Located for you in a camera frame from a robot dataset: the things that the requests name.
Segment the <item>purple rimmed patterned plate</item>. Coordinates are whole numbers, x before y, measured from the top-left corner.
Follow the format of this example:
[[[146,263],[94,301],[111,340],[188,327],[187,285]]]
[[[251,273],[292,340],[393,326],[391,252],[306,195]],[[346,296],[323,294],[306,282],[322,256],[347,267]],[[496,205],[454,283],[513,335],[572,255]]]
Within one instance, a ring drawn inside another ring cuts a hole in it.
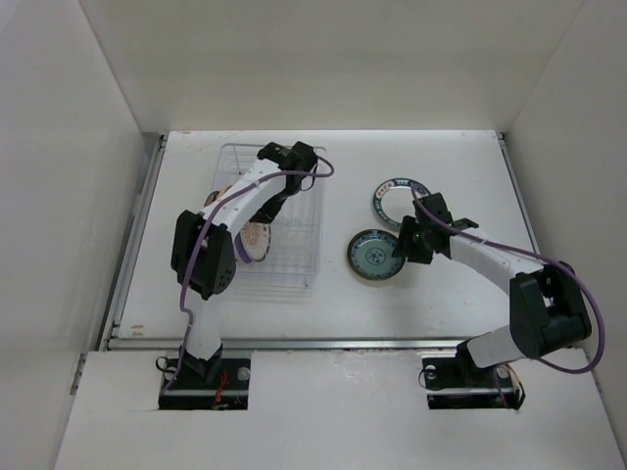
[[[270,242],[269,224],[247,222],[235,237],[235,256],[246,264],[262,262],[268,255]]]

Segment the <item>white plate dark lettered rim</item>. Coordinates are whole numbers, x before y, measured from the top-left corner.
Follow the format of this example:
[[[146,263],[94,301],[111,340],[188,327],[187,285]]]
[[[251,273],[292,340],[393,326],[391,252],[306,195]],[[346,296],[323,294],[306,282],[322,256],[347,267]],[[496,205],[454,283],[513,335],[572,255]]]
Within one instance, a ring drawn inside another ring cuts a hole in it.
[[[422,183],[407,177],[390,178],[374,190],[371,205],[374,214],[388,228],[398,232],[405,215],[413,214],[413,192],[419,197],[431,191]]]

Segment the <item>dark green rimmed plate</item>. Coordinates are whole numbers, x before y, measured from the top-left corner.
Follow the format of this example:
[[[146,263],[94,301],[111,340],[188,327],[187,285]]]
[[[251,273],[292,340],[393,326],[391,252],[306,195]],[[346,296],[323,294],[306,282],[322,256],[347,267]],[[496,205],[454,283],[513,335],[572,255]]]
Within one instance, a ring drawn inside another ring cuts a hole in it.
[[[395,257],[398,238],[391,232],[366,229],[357,233],[347,247],[347,260],[358,277],[368,281],[388,280],[401,272],[403,257]]]

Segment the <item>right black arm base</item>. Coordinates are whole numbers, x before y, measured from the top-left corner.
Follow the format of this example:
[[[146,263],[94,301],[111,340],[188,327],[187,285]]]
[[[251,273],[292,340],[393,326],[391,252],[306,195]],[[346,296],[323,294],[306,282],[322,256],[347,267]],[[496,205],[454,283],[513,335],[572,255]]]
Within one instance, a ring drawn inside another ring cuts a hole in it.
[[[509,365],[466,369],[453,356],[424,357],[418,382],[426,391],[430,410],[517,411],[527,396],[521,380]]]

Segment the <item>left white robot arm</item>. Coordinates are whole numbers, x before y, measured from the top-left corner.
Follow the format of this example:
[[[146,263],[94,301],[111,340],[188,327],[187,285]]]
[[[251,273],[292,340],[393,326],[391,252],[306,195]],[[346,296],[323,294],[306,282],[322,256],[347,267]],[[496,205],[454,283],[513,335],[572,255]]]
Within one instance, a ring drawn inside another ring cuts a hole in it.
[[[262,147],[251,167],[220,198],[200,211],[183,211],[174,230],[170,267],[180,285],[179,309],[187,326],[175,368],[167,371],[162,391],[172,388],[179,375],[197,388],[218,379],[222,341],[219,321],[205,315],[202,303],[223,293],[236,273],[234,241],[248,222],[270,224],[285,201],[302,191],[307,178],[328,178],[333,164],[314,147],[298,141],[291,147],[270,142]]]

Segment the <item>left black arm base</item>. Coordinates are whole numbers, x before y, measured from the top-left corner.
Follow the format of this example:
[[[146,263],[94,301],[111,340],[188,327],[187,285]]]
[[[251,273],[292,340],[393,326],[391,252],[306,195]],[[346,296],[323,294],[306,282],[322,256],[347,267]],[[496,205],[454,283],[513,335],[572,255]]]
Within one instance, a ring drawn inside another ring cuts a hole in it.
[[[186,352],[182,365],[177,357],[159,356],[162,374],[159,410],[246,410],[252,360],[249,354],[224,353],[222,348],[208,360]]]

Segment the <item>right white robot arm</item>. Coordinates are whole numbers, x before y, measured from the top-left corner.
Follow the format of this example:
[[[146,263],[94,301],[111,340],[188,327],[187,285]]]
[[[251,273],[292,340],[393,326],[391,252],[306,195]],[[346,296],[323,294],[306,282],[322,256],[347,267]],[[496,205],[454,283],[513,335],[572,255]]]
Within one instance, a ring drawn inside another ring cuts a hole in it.
[[[487,239],[476,222],[453,219],[440,193],[414,196],[415,213],[404,217],[396,257],[429,264],[437,255],[463,264],[508,297],[507,325],[460,343],[451,369],[469,388],[489,372],[522,358],[544,361],[549,353],[598,336],[593,359],[601,361],[605,329],[594,296],[571,266],[552,258]]]

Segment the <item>beige orange plate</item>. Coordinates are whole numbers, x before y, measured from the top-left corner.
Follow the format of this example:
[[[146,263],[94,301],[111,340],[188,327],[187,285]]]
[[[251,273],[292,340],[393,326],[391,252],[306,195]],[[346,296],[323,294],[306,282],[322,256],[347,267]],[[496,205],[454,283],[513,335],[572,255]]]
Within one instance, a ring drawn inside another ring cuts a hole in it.
[[[222,188],[219,194],[217,195],[217,200],[221,199],[231,189],[231,187],[232,185],[227,185],[224,188]]]

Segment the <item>aluminium table front rail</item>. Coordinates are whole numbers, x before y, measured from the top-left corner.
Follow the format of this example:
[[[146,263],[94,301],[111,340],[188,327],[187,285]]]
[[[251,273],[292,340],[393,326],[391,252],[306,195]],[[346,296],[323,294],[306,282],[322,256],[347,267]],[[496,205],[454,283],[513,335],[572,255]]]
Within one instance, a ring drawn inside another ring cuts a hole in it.
[[[381,350],[454,350],[463,338],[224,338],[223,347],[233,351],[381,351]],[[105,342],[110,351],[177,350],[177,338],[119,338]]]

